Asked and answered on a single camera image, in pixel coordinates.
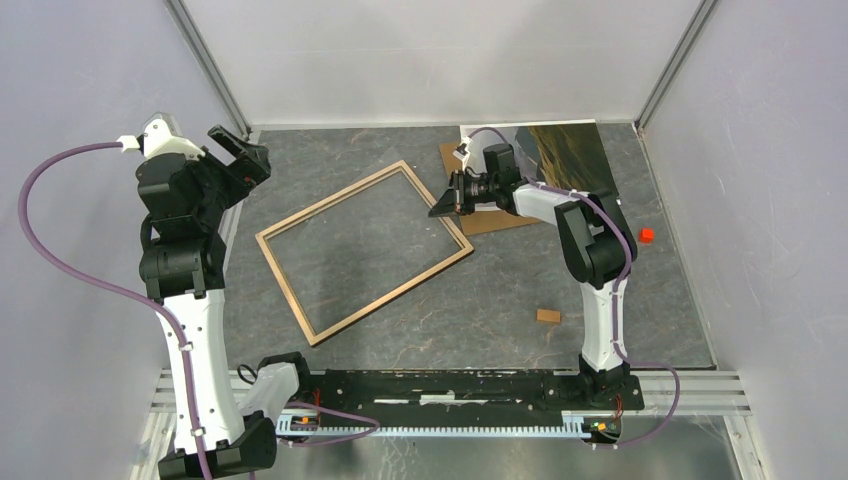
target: black cable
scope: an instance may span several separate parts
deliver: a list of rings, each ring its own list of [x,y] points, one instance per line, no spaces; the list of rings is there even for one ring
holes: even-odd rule
[[[248,380],[247,378],[245,378],[244,374],[241,373],[242,368],[246,369],[248,372],[250,372],[251,375],[253,375],[253,380]],[[256,374],[256,370],[250,368],[250,365],[245,365],[243,363],[236,367],[236,374],[238,374],[242,382],[248,385],[253,385],[254,383],[256,383],[256,379],[259,378],[259,376]]]

